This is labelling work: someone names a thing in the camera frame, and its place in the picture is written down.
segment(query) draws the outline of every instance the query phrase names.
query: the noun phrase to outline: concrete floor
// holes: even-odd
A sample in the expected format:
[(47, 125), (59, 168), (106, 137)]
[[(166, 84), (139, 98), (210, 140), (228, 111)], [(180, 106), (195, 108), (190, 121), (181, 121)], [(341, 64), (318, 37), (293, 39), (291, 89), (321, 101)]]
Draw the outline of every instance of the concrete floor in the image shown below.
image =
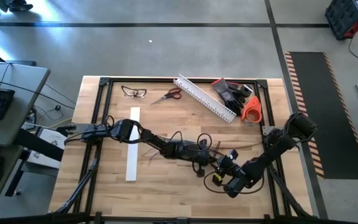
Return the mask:
[[(0, 22), (269, 23), (263, 1), (28, 2), (34, 4), (31, 12), (2, 13)], [(277, 24), (325, 24), (328, 4), (327, 0), (271, 1)], [(347, 50), (349, 41), (337, 41), (328, 28), (278, 28), (278, 36), (284, 52), (328, 54), (358, 132), (358, 92), (354, 86), (358, 83), (358, 60)], [(358, 55), (358, 34), (352, 49)], [(269, 27), (0, 26), (0, 56), (35, 60), (38, 66), (51, 69), (47, 83), (72, 100), (76, 100), (83, 75), (283, 77)], [(47, 87), (43, 92), (68, 103)], [(55, 106), (42, 97), (36, 105), (45, 110)], [(72, 110), (63, 108), (63, 112), (62, 119), (72, 115)], [(55, 122), (43, 119), (40, 123)], [(24, 174), (19, 186), (24, 195), (14, 198), (2, 195), (0, 218), (44, 214), (54, 183), (51, 177)], [(358, 180), (319, 180), (319, 184), (330, 219), (358, 222)], [(41, 200), (35, 200), (38, 195), (42, 195)]]

